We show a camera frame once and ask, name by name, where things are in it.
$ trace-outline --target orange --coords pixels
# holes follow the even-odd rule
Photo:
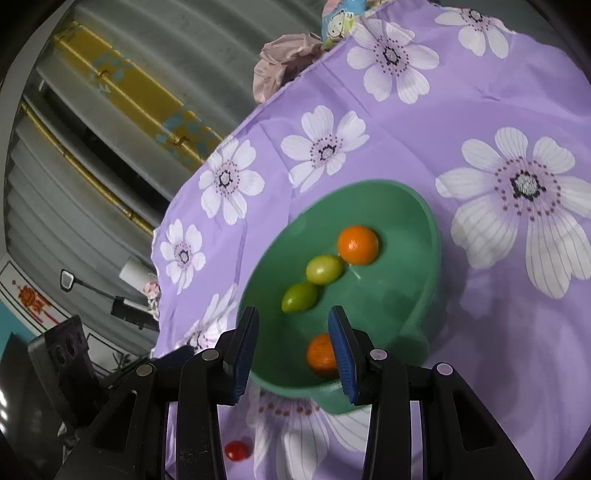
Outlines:
[[[347,263],[369,265],[378,256],[379,241],[369,228],[353,225],[340,233],[336,248]]]
[[[328,333],[321,333],[312,339],[306,352],[306,361],[310,369],[319,377],[337,378],[339,376]]]

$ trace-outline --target purple tablecloth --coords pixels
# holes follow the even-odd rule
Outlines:
[[[591,88],[562,51],[477,12],[384,5],[174,198],[154,236],[155,354],[213,346],[232,328],[256,263],[300,212],[344,185],[395,179],[424,196],[442,235],[448,318],[427,365],[454,365],[535,478],[553,479],[591,423],[590,132]],[[222,443],[254,449],[227,461],[228,478],[359,479],[368,420],[251,384],[220,408]]]

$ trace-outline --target green cherry tomato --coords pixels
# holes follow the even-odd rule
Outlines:
[[[343,264],[332,255],[319,255],[308,262],[306,278],[316,285],[328,285],[340,277]]]
[[[314,306],[318,299],[318,288],[309,282],[296,283],[283,294],[281,310],[283,313],[303,312]]]

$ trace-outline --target yellow bar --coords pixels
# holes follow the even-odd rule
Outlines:
[[[84,25],[72,21],[54,40],[69,65],[189,171],[221,142],[192,110]]]
[[[109,203],[117,207],[117,209],[123,213],[129,220],[131,220],[136,226],[141,228],[144,232],[149,235],[154,233],[152,226],[146,222],[142,217],[130,209],[119,197],[117,197],[112,191],[105,187],[99,179],[97,179],[91,172],[89,172],[84,165],[82,165],[76,157],[74,157],[61,143],[60,141],[48,130],[48,128],[39,120],[37,115],[33,112],[26,100],[21,100],[21,108],[27,114],[33,125],[41,132],[41,134],[56,148],[56,150],[64,157],[67,162],[76,169],[76,171],[82,175],[82,177],[90,183],[90,185],[99,192]]]

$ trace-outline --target teal wall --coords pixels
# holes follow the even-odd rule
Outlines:
[[[0,302],[0,358],[11,333],[16,333],[24,342],[30,342],[34,336],[10,310]]]

